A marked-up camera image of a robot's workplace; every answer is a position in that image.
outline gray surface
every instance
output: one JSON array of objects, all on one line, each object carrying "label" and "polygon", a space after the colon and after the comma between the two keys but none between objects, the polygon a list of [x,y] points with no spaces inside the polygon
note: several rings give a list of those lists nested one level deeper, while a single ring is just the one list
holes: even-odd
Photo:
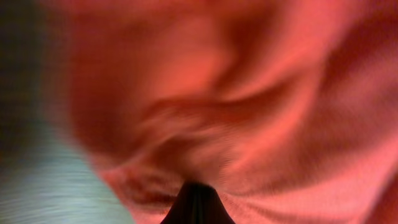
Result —
[{"label": "gray surface", "polygon": [[0,1],[0,224],[128,224],[128,212],[38,110],[31,1]]}]

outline pink cloth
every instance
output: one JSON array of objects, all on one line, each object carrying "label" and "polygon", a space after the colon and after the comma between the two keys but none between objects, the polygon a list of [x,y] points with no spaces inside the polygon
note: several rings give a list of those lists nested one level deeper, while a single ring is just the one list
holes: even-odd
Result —
[{"label": "pink cloth", "polygon": [[398,223],[398,1],[44,0],[71,132],[138,224]]}]

